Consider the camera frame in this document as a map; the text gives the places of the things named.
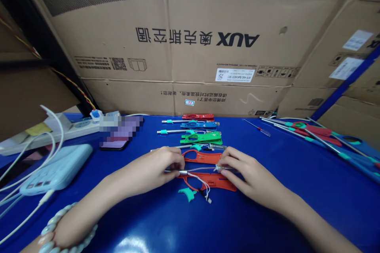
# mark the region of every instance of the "white wire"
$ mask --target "white wire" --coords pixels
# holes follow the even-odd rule
[[[300,121],[309,121],[308,119],[300,119],[300,118],[281,118],[281,119],[295,119]]]
[[[4,237],[0,241],[0,245],[3,244],[9,237],[11,237],[16,231],[18,231],[35,213],[38,211],[38,209],[51,197],[51,195],[54,193],[54,190],[49,190],[39,201],[38,206],[28,215],[26,219],[22,223],[20,223],[11,233],[9,233],[6,237]]]
[[[195,177],[197,178],[198,180],[200,180],[205,186],[206,186],[206,197],[205,199],[208,200],[209,198],[209,193],[210,193],[210,186],[209,184],[207,184],[205,181],[203,181],[201,178],[199,178],[197,175],[194,175],[194,174],[191,174],[191,173],[187,173],[189,176],[192,176],[192,177]]]
[[[30,144],[38,137],[40,137],[41,135],[44,135],[44,134],[47,134],[47,132],[44,132],[44,133],[41,133],[40,135],[37,135],[35,136],[30,142],[28,142],[28,144],[24,147],[24,149],[21,151],[21,153],[19,154],[19,156],[13,161],[13,163],[11,164],[11,166],[8,167],[8,169],[4,172],[4,174],[0,177],[0,182],[1,180],[3,180],[3,178],[5,177],[5,175],[8,174],[8,172],[12,169],[12,167],[17,163],[17,161],[21,158],[21,156],[24,154],[24,152],[27,150],[27,148],[30,146]]]
[[[6,203],[9,203],[11,200],[14,200],[15,198],[17,198],[19,196],[21,196],[21,193],[15,194],[13,197],[11,197],[11,198],[7,199],[6,201],[2,202],[0,204],[0,207],[3,206],[3,205],[5,205]]]
[[[147,115],[147,114],[131,114],[131,115],[126,115],[126,117],[132,117],[132,116],[135,116],[135,115]]]
[[[47,111],[48,113],[50,113],[57,120],[57,123],[59,125],[60,130],[61,130],[61,141],[59,142],[59,145],[57,147],[57,151],[55,153],[53,153],[53,151],[55,150],[55,140],[54,140],[54,137],[48,132],[48,134],[51,136],[51,139],[52,139],[52,142],[53,142],[53,147],[52,147],[52,149],[50,151],[50,154],[49,154],[48,158],[44,161],[44,163],[42,163],[42,165],[40,167],[38,167],[32,173],[26,175],[24,178],[22,178],[19,181],[13,183],[12,185],[9,185],[9,186],[7,186],[5,188],[0,189],[0,192],[4,191],[6,189],[9,189],[9,188],[13,187],[14,185],[17,185],[18,183],[20,183],[20,182],[24,181],[25,179],[29,178],[32,174],[34,174],[36,171],[38,171],[39,169],[41,169],[42,167],[44,167],[50,160],[52,160],[55,157],[55,155],[60,151],[60,149],[62,147],[63,141],[65,140],[65,132],[63,131],[63,127],[62,127],[62,124],[61,124],[59,118],[56,116],[56,114],[54,114],[51,110],[49,110],[45,106],[43,106],[43,105],[40,105],[40,106],[45,111]],[[8,196],[6,196],[4,199],[2,199],[0,201],[0,203],[2,203],[3,201],[5,201],[6,199],[8,199],[13,193],[15,193],[18,189],[20,189],[21,186],[22,185],[19,185],[16,189],[14,189]]]
[[[21,200],[23,197],[24,197],[24,196],[20,194],[19,197],[18,197],[13,203],[11,203],[10,206],[7,207],[5,211],[3,211],[3,212],[1,213],[1,215],[0,215],[0,219],[1,219],[3,216],[5,216],[5,215],[7,214],[7,212],[9,212],[10,209],[13,208],[13,206],[14,206],[15,204],[17,204],[17,203],[19,202],[19,200]]]

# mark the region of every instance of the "finger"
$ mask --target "finger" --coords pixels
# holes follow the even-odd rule
[[[236,159],[239,159],[241,161],[245,161],[245,162],[248,162],[250,159],[252,159],[251,156],[231,147],[231,146],[228,146],[226,148],[226,150],[223,152],[222,154],[222,158],[224,156],[231,156],[231,157],[234,157]]]
[[[244,169],[245,169],[245,166],[246,166],[246,164],[244,162],[241,162],[240,160],[237,160],[237,159],[235,159],[235,158],[233,158],[231,156],[222,157],[219,160],[218,165],[229,165],[232,168],[235,168],[240,173],[244,172]]]
[[[178,154],[178,153],[170,153],[169,155],[169,165],[172,164],[172,163],[179,163],[180,165],[180,169],[185,169],[185,158],[181,155],[181,154]]]
[[[173,170],[168,173],[164,173],[163,175],[163,184],[166,184],[167,182],[173,180],[174,178],[179,176],[179,172],[177,170]]]
[[[243,194],[246,194],[249,191],[250,186],[246,182],[238,178],[234,173],[228,170],[222,170],[221,174],[224,177],[226,177],[232,184],[234,184],[236,188],[242,191]]]
[[[179,149],[179,148],[177,148],[177,147],[168,147],[167,149],[168,149],[170,152],[178,153],[178,154],[182,154],[181,149]]]

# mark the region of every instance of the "forearm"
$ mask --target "forearm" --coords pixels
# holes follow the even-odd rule
[[[280,213],[294,223],[316,252],[361,252],[296,194]]]
[[[121,199],[115,192],[112,179],[106,177],[58,222],[54,241],[60,248],[80,244],[98,220]],[[38,252],[38,236],[22,253]]]

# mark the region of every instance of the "pixelated area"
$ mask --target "pixelated area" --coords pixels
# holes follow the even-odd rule
[[[141,130],[144,117],[100,117],[100,147],[121,148]]]

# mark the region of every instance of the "orange plastic tool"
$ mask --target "orange plastic tool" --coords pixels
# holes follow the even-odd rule
[[[192,174],[198,176],[203,181],[205,181],[210,186],[210,188],[220,188],[220,189],[225,189],[225,190],[229,190],[229,191],[233,191],[233,192],[236,192],[236,190],[237,190],[235,185],[232,184],[222,174],[219,174],[219,173],[215,173],[215,174],[214,173],[213,174],[210,174],[210,173],[192,173]],[[184,179],[185,183],[189,186],[190,189],[199,192],[198,189],[190,186],[190,184],[187,182],[188,178],[194,178],[195,179],[195,177],[191,177],[188,175],[180,175],[177,178]],[[204,191],[205,189],[206,189],[205,184],[202,184],[201,190]]]
[[[186,158],[186,153],[195,152],[197,153],[197,157],[195,159]],[[205,163],[205,164],[218,164],[219,159],[222,157],[221,153],[203,153],[196,151],[195,149],[191,149],[182,154],[185,158],[186,162],[196,162],[196,163]]]

